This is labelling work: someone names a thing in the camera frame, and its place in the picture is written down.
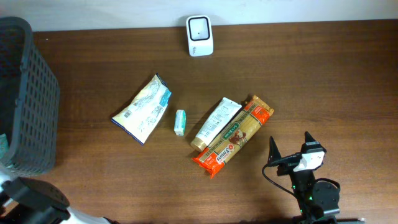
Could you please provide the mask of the red spaghetti packet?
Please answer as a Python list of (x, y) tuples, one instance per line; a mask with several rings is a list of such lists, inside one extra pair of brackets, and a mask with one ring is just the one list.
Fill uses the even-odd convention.
[(273, 115), (274, 109), (254, 95), (198, 156), (192, 160), (214, 177)]

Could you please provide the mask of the white gold-capped tube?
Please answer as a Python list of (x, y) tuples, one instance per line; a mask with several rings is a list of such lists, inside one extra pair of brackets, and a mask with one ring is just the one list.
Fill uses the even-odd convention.
[(241, 107), (241, 104), (223, 97), (190, 143), (192, 148), (198, 152), (202, 152), (210, 145), (212, 140), (229, 123)]

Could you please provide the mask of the green tissue pack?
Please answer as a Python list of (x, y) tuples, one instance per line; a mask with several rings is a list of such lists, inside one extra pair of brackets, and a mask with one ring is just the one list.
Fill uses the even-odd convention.
[(178, 136), (185, 134), (187, 117), (184, 110), (177, 110), (175, 115), (174, 132)]

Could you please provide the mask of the cream snack bag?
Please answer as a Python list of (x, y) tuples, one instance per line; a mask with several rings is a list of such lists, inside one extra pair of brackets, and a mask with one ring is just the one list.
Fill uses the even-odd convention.
[(158, 125), (169, 105), (172, 92), (158, 73), (111, 121), (132, 136), (140, 145)]

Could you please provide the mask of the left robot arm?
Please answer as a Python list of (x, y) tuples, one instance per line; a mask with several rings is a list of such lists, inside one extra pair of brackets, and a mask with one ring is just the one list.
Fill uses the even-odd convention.
[(115, 224), (71, 208), (54, 185), (13, 174), (1, 166), (1, 223)]

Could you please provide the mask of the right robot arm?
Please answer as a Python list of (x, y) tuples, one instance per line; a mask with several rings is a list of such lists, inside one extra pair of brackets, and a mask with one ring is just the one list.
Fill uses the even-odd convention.
[[(340, 184), (314, 176), (313, 172), (323, 165), (327, 150), (309, 132), (306, 131), (304, 136), (301, 150), (285, 157), (281, 156), (274, 138), (269, 138), (269, 156), (262, 175), (296, 199), (300, 216), (293, 218), (294, 223), (337, 223), (335, 215), (340, 212)], [(268, 167), (276, 167), (278, 176), (289, 176), (292, 189), (288, 190), (271, 180), (265, 172)]]

